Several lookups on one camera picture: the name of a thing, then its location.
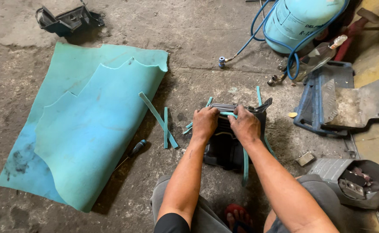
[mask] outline hand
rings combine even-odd
[[[260,121],[252,113],[242,105],[238,105],[234,110],[234,114],[238,115],[237,119],[234,116],[228,116],[237,139],[243,146],[249,143],[261,142],[260,140]]]
[[[213,107],[195,110],[192,118],[192,138],[207,142],[217,128],[219,114],[220,111]]]

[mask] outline person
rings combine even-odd
[[[219,114],[211,107],[194,112],[193,135],[184,155],[172,176],[158,180],[151,197],[155,233],[251,231],[242,227],[252,223],[244,209],[229,212],[227,226],[199,196],[203,153]],[[264,232],[337,233],[341,211],[336,194],[317,175],[295,179],[260,140],[259,120],[242,105],[234,114],[237,118],[228,116],[231,129],[250,156],[272,207]]]

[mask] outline leg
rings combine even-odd
[[[163,195],[165,193],[166,185],[171,176],[162,176],[159,178],[153,190],[151,197],[151,207],[153,212],[153,222],[156,224],[158,212],[161,208]],[[191,232],[207,233],[207,232],[224,232],[231,233],[228,227],[218,218],[212,211],[208,201],[199,196],[195,212],[192,217]]]
[[[315,174],[304,175],[297,178],[297,181],[307,189],[336,228],[341,231],[343,229],[342,206],[335,192]],[[264,225],[264,232],[287,233],[289,231],[281,223],[275,212],[271,210]]]

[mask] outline refrigerant tank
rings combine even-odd
[[[345,0],[279,0],[267,21],[266,34],[294,49],[306,36],[333,18],[344,3]],[[309,38],[297,50],[301,50],[316,36]],[[277,52],[291,52],[268,39],[266,42]]]

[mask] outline blue hose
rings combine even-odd
[[[289,45],[286,45],[285,43],[283,42],[280,42],[280,41],[277,41],[277,40],[274,40],[272,38],[270,38],[267,34],[266,34],[266,31],[265,31],[265,27],[266,27],[266,24],[267,24],[267,19],[269,18],[269,16],[271,15],[271,13],[273,12],[273,10],[275,9],[277,3],[278,3],[278,0],[276,0],[276,2],[274,3],[273,7],[270,9],[269,13],[266,15],[266,17],[264,18],[264,20],[261,22],[261,24],[259,25],[259,27],[256,29],[256,31],[253,33],[253,28],[254,28],[254,24],[256,23],[256,20],[258,18],[258,16],[260,15],[260,13],[262,12],[262,10],[264,9],[264,7],[267,5],[267,3],[270,2],[270,0],[267,0],[263,6],[259,9],[258,13],[256,14],[256,16],[254,17],[254,20],[253,20],[253,23],[251,24],[251,28],[250,28],[250,34],[251,34],[251,37],[250,39],[247,41],[247,43],[245,43],[245,45],[237,52],[237,55],[239,55],[245,47],[247,47],[247,45],[250,43],[251,40],[255,39],[256,41],[265,41],[265,39],[259,39],[259,38],[256,38],[256,34],[258,33],[259,29],[263,27],[263,34],[265,36],[266,39],[268,39],[269,41],[273,42],[273,43],[276,43],[276,44],[279,44],[281,46],[284,46],[286,47],[287,49],[289,49],[291,51],[289,57],[288,57],[288,60],[287,60],[287,70],[285,71],[285,74],[287,74],[289,76],[289,78],[291,80],[294,80],[297,75],[299,74],[299,69],[296,69],[296,73],[295,75],[292,77],[291,74],[290,74],[290,67],[291,65],[293,64],[293,56],[296,60],[296,66],[298,67],[299,66],[299,56],[297,55],[296,53],[296,50],[297,48],[300,47],[300,45],[302,45],[306,40],[308,40],[310,37],[320,33],[322,30],[324,30],[325,28],[327,28],[327,26],[329,26],[333,21],[336,20],[337,17],[339,17],[340,14],[342,14],[342,12],[346,9],[346,7],[348,6],[348,3],[349,3],[349,0],[345,0],[345,3],[343,4],[341,10],[335,15],[333,16],[333,18],[331,18],[326,24],[324,24],[322,27],[320,27],[319,29],[317,29],[316,31],[314,31],[313,33],[311,33],[310,35],[308,35],[306,38],[304,38],[299,44],[296,45],[296,47],[292,48],[290,47]]]

